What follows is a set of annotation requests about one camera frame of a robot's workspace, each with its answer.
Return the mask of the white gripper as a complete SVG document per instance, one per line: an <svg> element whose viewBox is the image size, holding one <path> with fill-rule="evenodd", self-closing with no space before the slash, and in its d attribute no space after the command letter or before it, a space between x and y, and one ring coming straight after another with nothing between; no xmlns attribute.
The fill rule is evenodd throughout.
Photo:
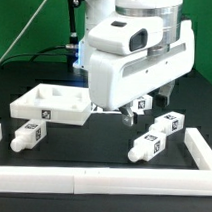
<svg viewBox="0 0 212 212"><path fill-rule="evenodd" d="M193 68L194 51L194 34L189 19L181 22L180 39L161 56L147 56L146 51L140 51L120 57L95 51L88 71L90 99L106 110L121 107L122 123L133 126L136 115L124 105L160 87L156 104L167 107L175 86L173 80Z"/></svg>

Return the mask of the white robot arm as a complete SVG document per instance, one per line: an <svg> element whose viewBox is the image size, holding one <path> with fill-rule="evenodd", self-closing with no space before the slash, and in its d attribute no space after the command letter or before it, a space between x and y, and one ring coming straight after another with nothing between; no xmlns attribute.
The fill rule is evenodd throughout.
<svg viewBox="0 0 212 212"><path fill-rule="evenodd" d="M175 80L194 65L192 21L183 0L86 0L84 37L74 66L86 69L89 96L134 122L133 101L154 90L169 104Z"/></svg>

